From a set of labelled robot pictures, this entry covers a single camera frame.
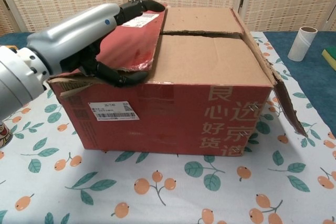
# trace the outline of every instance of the robotic arm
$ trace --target robotic arm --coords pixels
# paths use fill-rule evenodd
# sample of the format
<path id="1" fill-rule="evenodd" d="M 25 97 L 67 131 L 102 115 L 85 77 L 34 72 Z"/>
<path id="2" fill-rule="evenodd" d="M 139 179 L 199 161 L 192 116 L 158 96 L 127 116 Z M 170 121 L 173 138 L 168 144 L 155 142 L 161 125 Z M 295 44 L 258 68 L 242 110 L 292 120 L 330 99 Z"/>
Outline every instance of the robotic arm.
<path id="1" fill-rule="evenodd" d="M 26 48 L 0 47 L 0 120 L 42 94 L 51 75 L 79 68 L 116 87 L 144 81 L 146 71 L 121 76 L 96 61 L 96 55 L 104 37 L 147 10 L 162 12 L 165 7 L 153 0 L 102 4 L 29 35 Z"/>

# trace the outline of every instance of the torn cardboard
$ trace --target torn cardboard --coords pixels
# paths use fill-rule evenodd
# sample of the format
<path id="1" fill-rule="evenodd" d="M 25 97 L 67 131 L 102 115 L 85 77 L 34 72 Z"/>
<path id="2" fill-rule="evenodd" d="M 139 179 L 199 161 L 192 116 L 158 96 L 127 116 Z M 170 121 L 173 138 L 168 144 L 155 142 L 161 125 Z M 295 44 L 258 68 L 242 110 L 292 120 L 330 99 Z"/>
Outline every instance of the torn cardboard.
<path id="1" fill-rule="evenodd" d="M 79 75 L 49 81 L 85 148 L 241 156 L 272 89 L 305 134 L 286 87 L 231 9 L 169 8 L 155 45 L 144 84 L 118 89 Z M 128 110 L 114 110 L 121 101 Z M 123 121 L 132 111 L 139 120 Z"/>

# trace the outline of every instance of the green sponge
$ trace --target green sponge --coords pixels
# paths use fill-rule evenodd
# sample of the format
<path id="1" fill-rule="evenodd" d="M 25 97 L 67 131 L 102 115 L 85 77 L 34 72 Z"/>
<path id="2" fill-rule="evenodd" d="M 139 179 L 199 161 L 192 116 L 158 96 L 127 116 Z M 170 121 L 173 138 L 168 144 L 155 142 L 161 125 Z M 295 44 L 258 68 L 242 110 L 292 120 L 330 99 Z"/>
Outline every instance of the green sponge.
<path id="1" fill-rule="evenodd" d="M 336 71 L 336 47 L 328 47 L 322 52 L 323 57 Z"/>

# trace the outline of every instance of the table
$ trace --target table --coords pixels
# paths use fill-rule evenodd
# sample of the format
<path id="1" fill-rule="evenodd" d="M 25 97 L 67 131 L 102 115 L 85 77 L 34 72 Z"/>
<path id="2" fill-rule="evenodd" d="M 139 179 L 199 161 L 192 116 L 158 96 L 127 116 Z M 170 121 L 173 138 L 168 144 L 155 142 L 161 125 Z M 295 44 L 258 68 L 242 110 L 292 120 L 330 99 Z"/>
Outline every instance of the table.
<path id="1" fill-rule="evenodd" d="M 265 35 L 253 36 L 309 137 L 272 92 L 243 157 L 84 150 L 48 90 L 5 121 L 0 223 L 333 223 L 335 137 Z"/>

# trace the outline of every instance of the floral tablecloth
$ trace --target floral tablecloth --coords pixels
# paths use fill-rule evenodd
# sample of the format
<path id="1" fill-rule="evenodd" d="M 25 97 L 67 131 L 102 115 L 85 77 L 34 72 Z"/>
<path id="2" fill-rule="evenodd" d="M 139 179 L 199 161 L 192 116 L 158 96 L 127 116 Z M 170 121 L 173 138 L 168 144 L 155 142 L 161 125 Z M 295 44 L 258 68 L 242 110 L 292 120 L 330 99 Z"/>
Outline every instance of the floral tablecloth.
<path id="1" fill-rule="evenodd" d="M 336 140 L 263 33 L 308 137 L 274 93 L 243 157 L 84 150 L 51 90 L 5 120 L 0 223 L 335 223 Z"/>

